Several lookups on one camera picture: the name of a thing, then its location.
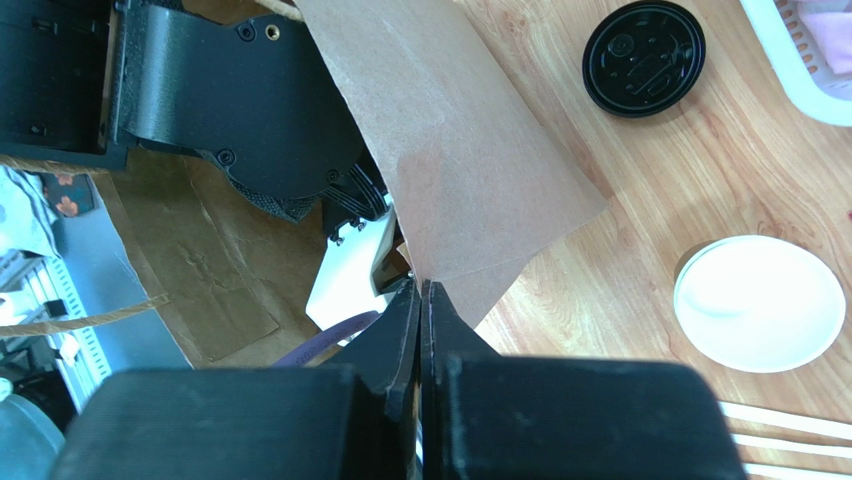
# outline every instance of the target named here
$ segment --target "screw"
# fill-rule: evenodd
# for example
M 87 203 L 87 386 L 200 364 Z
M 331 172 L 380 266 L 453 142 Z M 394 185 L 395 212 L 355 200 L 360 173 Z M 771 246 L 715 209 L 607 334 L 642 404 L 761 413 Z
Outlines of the screw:
M 229 165 L 233 165 L 234 162 L 237 161 L 237 156 L 234 155 L 234 152 L 226 148 L 224 150 L 219 150 L 219 153 L 216 154 L 216 161 L 223 167 L 227 167 Z
M 251 23 L 243 23 L 237 26 L 237 35 L 240 36 L 242 41 L 251 42 L 254 40 L 254 37 L 257 36 L 257 33 L 254 31 L 254 25 Z

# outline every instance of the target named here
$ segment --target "wooden table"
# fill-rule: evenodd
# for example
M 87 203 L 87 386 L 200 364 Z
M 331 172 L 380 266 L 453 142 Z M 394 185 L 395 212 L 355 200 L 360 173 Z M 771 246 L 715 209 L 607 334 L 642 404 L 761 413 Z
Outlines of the wooden table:
M 748 374 L 700 354 L 673 313 L 681 257 L 732 235 L 796 243 L 825 260 L 847 292 L 852 286 L 852 130 L 818 123 L 789 102 L 740 3 L 677 2 L 703 25 L 704 71 L 677 106 L 634 121 L 595 106 L 580 72 L 592 30 L 627 1 L 460 3 L 539 120 L 611 202 L 596 221 L 541 252 L 479 334 L 506 354 L 682 362 L 722 400 L 852 422 L 852 325 L 804 367 Z M 758 450 L 743 456 L 852 473 L 852 461 Z

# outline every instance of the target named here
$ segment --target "plastic coffee cup lid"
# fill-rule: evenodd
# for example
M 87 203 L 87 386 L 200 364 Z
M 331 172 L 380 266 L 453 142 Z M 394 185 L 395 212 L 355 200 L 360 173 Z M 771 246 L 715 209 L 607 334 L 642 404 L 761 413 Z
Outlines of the plastic coffee cup lid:
M 770 373 L 822 355 L 840 333 L 846 299 L 812 253 L 748 235 L 693 256 L 675 284 L 674 309 L 701 353 L 737 370 Z
M 583 82 L 607 112 L 647 117 L 689 92 L 704 67 L 705 51 L 701 25 L 683 7 L 631 3 L 592 33 L 583 54 Z

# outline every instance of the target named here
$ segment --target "black object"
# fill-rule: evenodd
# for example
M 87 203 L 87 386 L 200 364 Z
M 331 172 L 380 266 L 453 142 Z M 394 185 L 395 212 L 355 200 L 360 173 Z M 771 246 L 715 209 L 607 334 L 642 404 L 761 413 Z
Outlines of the black object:
M 705 55 L 704 32 L 686 9 L 665 1 L 635 2 L 592 33 L 583 54 L 583 82 L 607 112 L 647 117 L 689 92 Z
M 107 379 L 52 478 L 416 478 L 419 416 L 427 480 L 745 480 L 718 404 L 689 368 L 502 358 L 440 284 L 422 292 L 406 282 L 313 369 Z
M 115 6 L 107 58 L 110 0 L 0 0 L 0 153 L 115 169 L 141 146 L 204 158 L 256 206 L 294 222 L 320 198 L 350 218 L 387 211 L 304 23 L 263 15 L 219 25 L 176 0 Z

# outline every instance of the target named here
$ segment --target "light wooden tabletop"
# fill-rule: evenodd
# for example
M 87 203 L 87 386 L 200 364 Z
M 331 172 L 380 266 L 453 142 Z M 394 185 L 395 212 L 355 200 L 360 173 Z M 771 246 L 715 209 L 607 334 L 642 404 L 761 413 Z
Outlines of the light wooden tabletop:
M 805 247 L 851 291 L 852 130 L 818 123 L 789 102 L 740 3 L 677 2 L 704 28 L 704 71 L 678 105 L 632 121 L 600 110 L 580 73 L 592 30 L 626 1 L 460 3 L 539 120 L 611 202 L 593 223 L 541 252 L 478 333 L 507 354 L 682 362 L 722 400 L 852 422 L 848 322 L 814 362 L 787 373 L 748 374 L 699 353 L 672 310 L 681 257 L 696 245 L 742 234 Z M 852 473 L 850 460 L 743 453 L 761 463 Z

